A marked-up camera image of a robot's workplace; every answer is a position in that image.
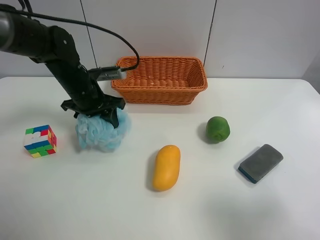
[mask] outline colorful cube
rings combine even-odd
[[[49,125],[28,128],[23,145],[34,158],[55,154],[57,137]]]

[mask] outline table surface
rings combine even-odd
[[[108,153],[79,149],[53,77],[3,78],[0,99],[1,240],[320,239],[320,95],[303,80],[209,78],[191,105],[127,104],[132,129]],[[231,129],[216,145],[204,140],[213,116]],[[45,124],[58,153],[33,159],[25,129]],[[252,184],[237,168],[263,144],[284,159]],[[180,175],[154,192],[165,145],[180,148]]]

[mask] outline lime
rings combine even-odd
[[[230,127],[225,118],[214,116],[206,124],[206,137],[214,144],[223,142],[230,135]]]

